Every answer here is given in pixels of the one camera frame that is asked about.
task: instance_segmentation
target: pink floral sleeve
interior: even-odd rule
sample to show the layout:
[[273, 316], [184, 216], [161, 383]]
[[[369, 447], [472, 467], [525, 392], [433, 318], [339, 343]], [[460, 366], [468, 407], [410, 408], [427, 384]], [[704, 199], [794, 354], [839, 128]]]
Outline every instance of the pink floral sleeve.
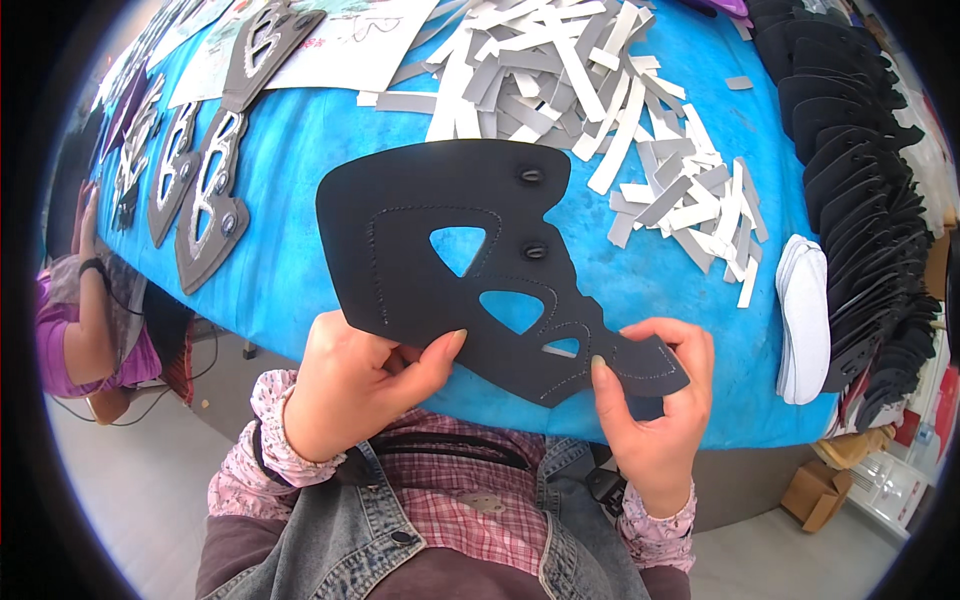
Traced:
[[690, 499], [686, 506], [670, 518], [647, 515], [643, 501], [627, 484], [623, 494], [623, 514], [616, 520], [620, 537], [627, 544], [631, 558], [641, 569], [652, 566], [673, 566], [689, 573], [696, 557], [693, 556], [693, 517], [697, 498], [690, 482]]
[[296, 371], [267, 371], [253, 386], [250, 404], [260, 417], [260, 445], [263, 463], [276, 471], [293, 488], [272, 481], [253, 457], [251, 421], [240, 439], [210, 480], [206, 503], [210, 516], [240, 515], [254, 518], [290, 518], [296, 493], [333, 476], [347, 456], [339, 454], [325, 463], [311, 463], [294, 452], [283, 431], [283, 407], [297, 384]]

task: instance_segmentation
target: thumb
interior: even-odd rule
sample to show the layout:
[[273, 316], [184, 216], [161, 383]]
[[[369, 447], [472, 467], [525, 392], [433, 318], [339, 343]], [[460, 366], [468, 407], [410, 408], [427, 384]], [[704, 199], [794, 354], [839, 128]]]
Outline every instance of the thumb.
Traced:
[[384, 396], [391, 403], [409, 408], [423, 402], [446, 383], [453, 369], [453, 359], [467, 339], [467, 330], [446, 333], [426, 347], [420, 360], [393, 378]]
[[634, 418], [630, 416], [630, 409], [627, 408], [627, 400], [623, 395], [623, 386], [620, 385], [616, 373], [600, 355], [595, 355], [590, 360], [590, 378], [593, 380], [600, 427], [607, 436], [607, 442], [614, 447], [636, 431]]

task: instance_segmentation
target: blue tablecloth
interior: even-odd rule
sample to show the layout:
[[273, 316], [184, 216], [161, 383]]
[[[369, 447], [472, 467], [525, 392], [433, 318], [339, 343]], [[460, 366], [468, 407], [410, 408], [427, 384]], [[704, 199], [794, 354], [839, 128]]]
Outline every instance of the blue tablecloth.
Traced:
[[[717, 354], [713, 412], [704, 448], [812, 442], [824, 433], [836, 395], [820, 395], [806, 406], [793, 406], [775, 393], [782, 325], [774, 273], [780, 249], [792, 233], [816, 239], [804, 209], [802, 166], [780, 128], [776, 88], [754, 44], [742, 41], [727, 18], [709, 19], [668, 1], [660, 2], [655, 15], [657, 23], [648, 41], [635, 44], [631, 54], [657, 56], [660, 76], [686, 89], [687, 101], [697, 108], [727, 164], [735, 156], [744, 156], [756, 182], [770, 239], [762, 244], [764, 259], [750, 308], [736, 308], [740, 284], [722, 280], [723, 261], [714, 261], [704, 276], [674, 240], [662, 239], [654, 230], [635, 231], [626, 250], [607, 241], [613, 220], [608, 198], [587, 188], [600, 156], [584, 163], [570, 155], [573, 169], [566, 195], [546, 219], [563, 234], [577, 269], [578, 286], [603, 306], [607, 327], [667, 316], [696, 323], [713, 335]], [[174, 231], [171, 228], [163, 245], [154, 248], [146, 202], [173, 115], [165, 107], [208, 29], [149, 74], [166, 76], [157, 104], [164, 121], [160, 134], [148, 142], [150, 165], [140, 182], [134, 224], [126, 231], [108, 229], [110, 202], [102, 202], [100, 233], [137, 270], [198, 313], [264, 348], [299, 360], [314, 316], [338, 306], [317, 231], [318, 183], [349, 160], [422, 142], [430, 116], [359, 108], [356, 92], [345, 89], [283, 89], [266, 95], [250, 114], [233, 187], [233, 195], [250, 210], [250, 227], [220, 270], [187, 297], [180, 290]], [[448, 31], [452, 27], [410, 52], [404, 64], [427, 57]], [[755, 87], [729, 90], [724, 80], [739, 75], [749, 76]], [[437, 85], [424, 74], [397, 88], [435, 91]], [[219, 100], [202, 105], [194, 148], [218, 105]], [[649, 130], [649, 121], [645, 122]], [[118, 160], [119, 152], [114, 151], [103, 164], [105, 199], [112, 196]], [[634, 150], [614, 188], [632, 180], [645, 180]], [[549, 410], [508, 394], [460, 366], [446, 387], [423, 406], [488, 425], [603, 441], [591, 392], [572, 396]]]

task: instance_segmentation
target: person's right hand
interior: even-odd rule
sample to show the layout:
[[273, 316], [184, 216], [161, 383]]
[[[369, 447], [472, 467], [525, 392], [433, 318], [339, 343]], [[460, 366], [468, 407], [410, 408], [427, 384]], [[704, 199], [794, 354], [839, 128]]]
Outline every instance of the person's right hand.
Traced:
[[97, 207], [100, 204], [100, 186], [91, 181], [80, 189], [81, 195], [89, 192], [90, 200], [86, 203], [84, 220], [80, 225], [80, 255], [84, 259], [93, 258], [94, 244], [97, 241]]
[[322, 463], [372, 438], [444, 386], [466, 339], [451, 331], [420, 351], [354, 329], [343, 311], [321, 314], [284, 407], [287, 442]]
[[713, 338], [700, 327], [676, 319], [647, 319], [620, 330], [631, 340], [651, 335], [671, 347], [690, 378], [675, 394], [663, 397], [663, 417], [634, 421], [623, 387], [602, 356], [592, 359], [597, 415], [616, 464], [633, 484], [647, 513], [668, 518], [689, 499], [693, 457], [710, 416]]

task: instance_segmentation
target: pile of strips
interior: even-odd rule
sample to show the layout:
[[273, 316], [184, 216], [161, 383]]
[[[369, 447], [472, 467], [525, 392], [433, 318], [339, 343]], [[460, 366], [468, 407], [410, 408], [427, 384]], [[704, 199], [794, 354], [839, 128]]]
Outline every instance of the pile of strips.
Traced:
[[[731, 175], [694, 107], [682, 104], [684, 89], [658, 77], [657, 58], [628, 54], [656, 22], [650, 8], [641, 0], [446, 3], [431, 18], [456, 10], [447, 23], [463, 20], [391, 82], [428, 71], [439, 90], [359, 92], [357, 105], [432, 114], [425, 141], [500, 138], [569, 150], [583, 161], [601, 154], [588, 181], [601, 195], [636, 144], [647, 183], [611, 192], [608, 239], [625, 248], [633, 230], [659, 229], [705, 274], [714, 258], [726, 260], [724, 280], [743, 283], [737, 306], [746, 308], [762, 257], [757, 241], [767, 239], [759, 197], [743, 159]], [[652, 132], [640, 124], [644, 107]]]

